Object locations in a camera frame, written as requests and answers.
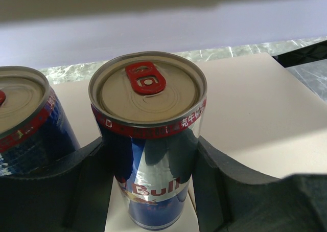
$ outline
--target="can rim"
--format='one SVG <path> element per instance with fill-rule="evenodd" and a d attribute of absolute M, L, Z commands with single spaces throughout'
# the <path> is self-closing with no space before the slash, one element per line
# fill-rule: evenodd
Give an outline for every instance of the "can rim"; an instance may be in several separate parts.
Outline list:
<path fill-rule="evenodd" d="M 175 59 L 178 60 L 180 62 L 185 63 L 186 65 L 188 65 L 189 67 L 193 68 L 194 71 L 196 73 L 199 74 L 202 83 L 203 83 L 203 93 L 202 95 L 199 97 L 199 100 L 197 101 L 196 104 L 194 104 L 192 107 L 190 107 L 187 111 L 183 112 L 182 114 L 178 114 L 175 117 L 166 119 L 166 120 L 162 120 L 162 121 L 154 121 L 154 122 L 146 122 L 146 123 L 142 123 L 142 122 L 138 122 L 138 121 L 130 121 L 130 120 L 126 120 L 126 119 L 122 119 L 120 117 L 116 117 L 114 115 L 109 114 L 108 112 L 104 111 L 100 104 L 93 98 L 92 92 L 93 92 L 93 88 L 94 88 L 94 83 L 96 81 L 96 79 L 98 78 L 98 75 L 100 75 L 104 70 L 106 70 L 109 66 L 126 60 L 126 59 L 130 59 L 130 58 L 134 58 L 134 57 L 140 57 L 140 56 L 163 56 L 164 57 L 168 57 L 171 59 Z M 195 111 L 196 108 L 198 108 L 206 99 L 206 93 L 207 93 L 207 81 L 205 78 L 204 73 L 202 72 L 202 70 L 193 62 L 182 58 L 180 56 L 171 54 L 171 53 L 167 53 L 167 52 L 159 52 L 159 51 L 145 51 L 145 52 L 137 52 L 137 53 L 131 53 L 131 54 L 127 54 L 127 55 L 123 55 L 123 56 L 119 56 L 116 57 L 114 59 L 111 59 L 110 61 L 106 62 L 105 64 L 103 64 L 91 77 L 91 80 L 89 82 L 88 85 L 88 95 L 91 101 L 91 104 L 94 105 L 94 107 L 96 108 L 96 110 L 100 113 L 102 113 L 103 115 L 105 115 L 106 117 L 108 117 L 110 120 L 113 120 L 117 123 L 120 123 L 122 125 L 125 126 L 132 126 L 132 127 L 138 127 L 138 128 L 147 128 L 147 127 L 159 127 L 159 126 L 165 126 L 168 124 L 174 124 L 179 122 L 181 119 L 185 118 L 186 116 L 190 115 L 192 112 Z"/>
<path fill-rule="evenodd" d="M 10 134 L 16 132 L 18 129 L 20 129 L 22 126 L 24 126 L 29 121 L 29 119 L 33 118 L 34 116 L 36 116 L 40 112 L 40 110 L 46 104 L 46 100 L 50 96 L 50 84 L 49 84 L 49 81 L 46 78 L 46 76 L 43 73 L 41 73 L 40 71 L 38 71 L 38 70 L 36 70 L 34 68 L 25 67 L 25 66 L 1 66 L 0 69 L 1 70 L 6 69 L 6 70 L 24 71 L 24 72 L 28 72 L 28 73 L 33 73 L 42 80 L 43 84 L 40 84 L 40 81 L 36 81 L 36 80 L 34 82 L 39 83 L 40 86 L 43 86 L 43 89 L 44 89 L 44 95 L 43 95 L 39 105 L 34 110 L 34 112 L 31 115 L 29 115 L 26 119 L 24 119 L 22 122 L 15 125 L 14 127 L 12 127 L 11 129 L 0 133 L 0 139 L 1 139 L 3 137 L 7 137 Z"/>

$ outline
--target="aluminum can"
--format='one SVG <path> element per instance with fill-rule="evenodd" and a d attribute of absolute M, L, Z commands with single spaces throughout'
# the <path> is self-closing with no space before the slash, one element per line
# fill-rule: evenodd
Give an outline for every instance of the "aluminum can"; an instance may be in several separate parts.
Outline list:
<path fill-rule="evenodd" d="M 0 176 L 27 174 L 79 149 L 46 77 L 0 67 Z"/>
<path fill-rule="evenodd" d="M 180 217 L 206 106 L 206 79 L 163 52 L 115 58 L 91 78 L 91 107 L 131 219 L 161 230 Z"/>

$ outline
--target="white wall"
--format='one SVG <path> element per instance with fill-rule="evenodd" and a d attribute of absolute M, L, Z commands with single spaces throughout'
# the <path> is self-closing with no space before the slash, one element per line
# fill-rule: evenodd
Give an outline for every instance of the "white wall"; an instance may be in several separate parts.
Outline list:
<path fill-rule="evenodd" d="M 327 35 L 327 0 L 0 0 L 0 65 Z"/>

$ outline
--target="red band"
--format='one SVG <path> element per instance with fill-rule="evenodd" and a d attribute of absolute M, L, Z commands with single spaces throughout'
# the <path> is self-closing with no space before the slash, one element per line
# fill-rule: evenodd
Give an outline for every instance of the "red band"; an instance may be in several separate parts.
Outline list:
<path fill-rule="evenodd" d="M 113 131 L 115 133 L 130 136 L 135 138 L 143 138 L 143 139 L 153 139 L 153 138 L 161 138 L 165 136 L 170 136 L 181 132 L 188 128 L 191 124 L 193 124 L 204 112 L 206 106 L 206 99 L 203 103 L 196 108 L 191 114 L 187 117 L 183 118 L 181 121 L 160 127 L 152 127 L 152 128 L 142 128 L 142 127 L 132 127 L 125 126 L 120 123 L 111 121 L 106 118 L 102 113 L 98 112 L 93 105 L 92 111 L 96 117 L 96 120 L 104 127 Z"/>
<path fill-rule="evenodd" d="M 40 112 L 34 118 L 32 118 L 27 124 L 22 126 L 19 130 L 0 139 L 0 153 L 4 153 L 5 151 L 14 147 L 15 145 L 22 143 L 24 140 L 26 140 L 32 134 L 34 134 L 37 131 L 37 129 L 46 122 L 48 117 L 51 115 L 55 105 L 56 105 L 56 95 L 55 92 L 51 89 L 50 96 L 45 106 L 40 110 Z"/>

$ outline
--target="can top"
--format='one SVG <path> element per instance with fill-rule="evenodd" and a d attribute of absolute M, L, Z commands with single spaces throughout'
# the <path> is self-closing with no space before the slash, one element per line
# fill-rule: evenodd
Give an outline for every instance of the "can top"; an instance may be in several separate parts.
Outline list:
<path fill-rule="evenodd" d="M 129 54 L 95 73 L 90 98 L 96 108 L 123 123 L 164 122 L 183 115 L 205 96 L 201 73 L 195 64 L 169 53 Z"/>
<path fill-rule="evenodd" d="M 0 68 L 0 136 L 33 115 L 45 96 L 48 81 L 31 68 Z"/>

